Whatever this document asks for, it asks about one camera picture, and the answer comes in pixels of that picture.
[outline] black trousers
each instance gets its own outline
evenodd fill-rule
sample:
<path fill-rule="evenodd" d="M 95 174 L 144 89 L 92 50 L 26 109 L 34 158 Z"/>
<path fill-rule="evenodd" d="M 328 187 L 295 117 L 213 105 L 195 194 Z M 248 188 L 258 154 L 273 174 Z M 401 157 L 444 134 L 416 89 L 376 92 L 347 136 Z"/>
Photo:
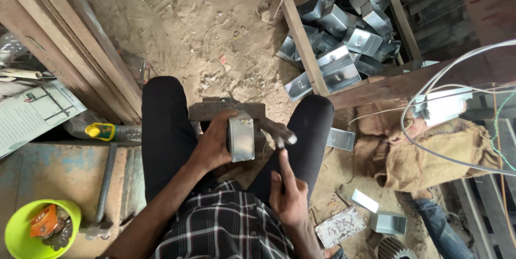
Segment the black trousers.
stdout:
<path fill-rule="evenodd" d="M 310 95 L 298 104 L 287 125 L 298 138 L 295 145 L 286 147 L 290 164 L 294 175 L 308 184 L 308 199 L 323 161 L 333 114 L 327 98 Z M 175 77 L 155 77 L 145 85 L 142 115 L 145 198 L 150 202 L 190 158 L 197 138 L 188 119 L 183 86 Z M 264 203 L 269 201 L 272 170 L 280 171 L 276 152 L 247 189 Z M 194 191 L 216 183 L 208 174 Z"/>

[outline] right hand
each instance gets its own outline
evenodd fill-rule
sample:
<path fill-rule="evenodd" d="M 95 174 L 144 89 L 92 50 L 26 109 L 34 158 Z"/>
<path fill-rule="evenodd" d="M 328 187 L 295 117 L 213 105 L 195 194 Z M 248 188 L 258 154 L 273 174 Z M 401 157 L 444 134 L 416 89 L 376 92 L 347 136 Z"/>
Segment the right hand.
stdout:
<path fill-rule="evenodd" d="M 280 221 L 288 228 L 303 228 L 308 222 L 308 185 L 297 179 L 288 162 L 288 152 L 279 152 L 281 176 L 272 171 L 269 204 Z"/>

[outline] orange packet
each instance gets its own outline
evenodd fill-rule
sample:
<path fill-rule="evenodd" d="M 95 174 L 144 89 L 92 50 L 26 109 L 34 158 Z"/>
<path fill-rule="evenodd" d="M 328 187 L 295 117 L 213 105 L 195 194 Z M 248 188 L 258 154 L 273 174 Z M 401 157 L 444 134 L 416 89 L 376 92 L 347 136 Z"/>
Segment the orange packet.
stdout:
<path fill-rule="evenodd" d="M 51 204 L 30 221 L 30 237 L 47 236 L 57 227 L 56 205 Z"/>

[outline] yellow bottle cap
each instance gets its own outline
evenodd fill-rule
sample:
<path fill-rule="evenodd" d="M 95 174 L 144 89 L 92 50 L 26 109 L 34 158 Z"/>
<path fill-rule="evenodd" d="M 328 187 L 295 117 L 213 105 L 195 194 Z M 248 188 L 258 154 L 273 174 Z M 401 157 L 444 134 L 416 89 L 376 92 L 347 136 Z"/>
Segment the yellow bottle cap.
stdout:
<path fill-rule="evenodd" d="M 88 134 L 90 137 L 97 137 L 100 134 L 100 129 L 95 125 L 89 125 L 84 129 L 86 134 Z"/>

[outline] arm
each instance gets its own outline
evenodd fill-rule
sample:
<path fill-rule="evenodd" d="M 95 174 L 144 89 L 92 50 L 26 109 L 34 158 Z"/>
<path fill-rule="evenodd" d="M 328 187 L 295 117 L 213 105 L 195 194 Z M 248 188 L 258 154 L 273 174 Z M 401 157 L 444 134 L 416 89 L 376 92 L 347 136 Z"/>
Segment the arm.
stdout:
<path fill-rule="evenodd" d="M 197 182 L 209 171 L 231 161 L 225 145 L 226 129 L 228 118 L 235 115 L 235 111 L 226 110 L 212 120 L 189 160 L 109 246 L 104 256 L 117 259 L 150 256 L 170 218 Z"/>
<path fill-rule="evenodd" d="M 294 176 L 287 150 L 281 150 L 279 155 L 281 175 L 276 171 L 271 172 L 270 206 L 283 223 L 301 259 L 324 258 L 308 219 L 308 186 Z"/>

